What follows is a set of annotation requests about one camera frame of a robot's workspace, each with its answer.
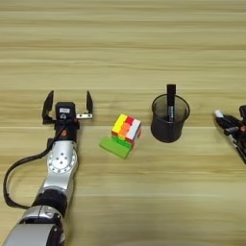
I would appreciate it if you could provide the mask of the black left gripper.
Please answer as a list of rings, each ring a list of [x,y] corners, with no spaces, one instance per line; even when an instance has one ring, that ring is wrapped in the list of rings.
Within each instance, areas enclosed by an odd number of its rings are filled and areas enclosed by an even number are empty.
[[[86,92],[87,113],[77,114],[75,116],[62,113],[59,115],[57,119],[53,119],[52,117],[48,116],[49,112],[52,110],[53,107],[53,98],[54,98],[54,91],[51,90],[43,104],[43,110],[42,110],[42,116],[44,117],[43,123],[55,125],[56,141],[70,140],[76,142],[77,132],[80,129],[80,120],[92,118],[93,101],[90,92],[89,91]]]

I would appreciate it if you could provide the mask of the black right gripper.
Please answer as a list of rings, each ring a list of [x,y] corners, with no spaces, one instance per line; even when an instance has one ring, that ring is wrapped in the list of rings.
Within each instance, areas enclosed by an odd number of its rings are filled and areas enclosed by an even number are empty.
[[[243,162],[246,163],[246,120],[243,120],[241,126],[238,119],[231,115],[226,115],[224,117],[217,117],[216,123],[221,128],[227,128],[224,134],[231,140],[234,149]]]

